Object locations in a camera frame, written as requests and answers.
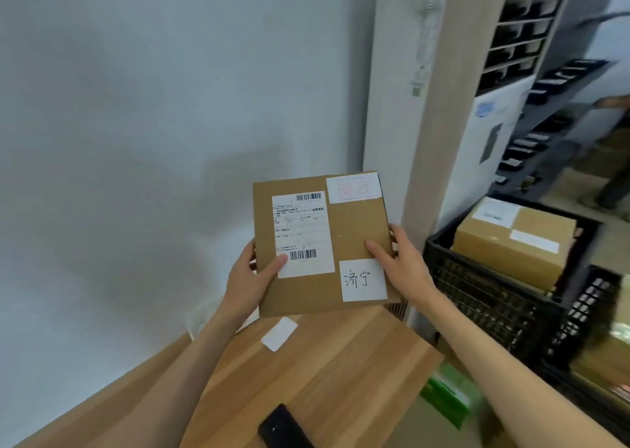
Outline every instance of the black phone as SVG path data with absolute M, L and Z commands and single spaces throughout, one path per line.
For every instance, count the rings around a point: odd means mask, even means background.
M 315 448 L 281 403 L 258 427 L 267 448 Z

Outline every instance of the person's leg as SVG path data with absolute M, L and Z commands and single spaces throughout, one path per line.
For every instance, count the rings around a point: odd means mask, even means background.
M 595 202 L 598 206 L 612 210 L 628 193 L 630 193 L 630 164 L 608 181 L 595 198 Z

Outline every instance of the black plastic crate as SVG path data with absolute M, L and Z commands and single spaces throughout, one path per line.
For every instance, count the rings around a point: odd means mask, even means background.
M 427 241 L 425 262 L 438 289 L 468 318 L 527 365 L 535 364 L 545 341 L 559 326 L 587 275 L 588 259 L 602 223 L 514 196 L 493 193 L 491 198 L 569 217 L 576 221 L 578 236 L 554 293 L 533 291 L 517 281 L 451 251 L 455 231 L 474 208 Z
M 569 364 L 583 349 L 596 324 L 611 320 L 620 282 L 619 274 L 597 266 L 589 268 L 581 293 L 546 345 L 540 366 L 535 371 L 580 410 L 630 446 L 630 415 L 574 378 L 569 369 Z

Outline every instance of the blue label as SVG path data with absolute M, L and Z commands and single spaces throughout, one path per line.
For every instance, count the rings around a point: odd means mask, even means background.
M 492 110 L 494 110 L 494 102 L 483 102 L 478 104 L 475 115 L 477 115 L 479 118 L 484 118 L 490 115 L 492 113 Z

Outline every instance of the wooden tabletop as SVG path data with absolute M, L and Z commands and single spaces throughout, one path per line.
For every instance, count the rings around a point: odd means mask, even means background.
M 378 447 L 442 360 L 380 306 L 291 317 L 277 352 L 260 319 L 225 349 L 181 444 L 260 447 L 258 425 L 280 403 L 316 448 Z

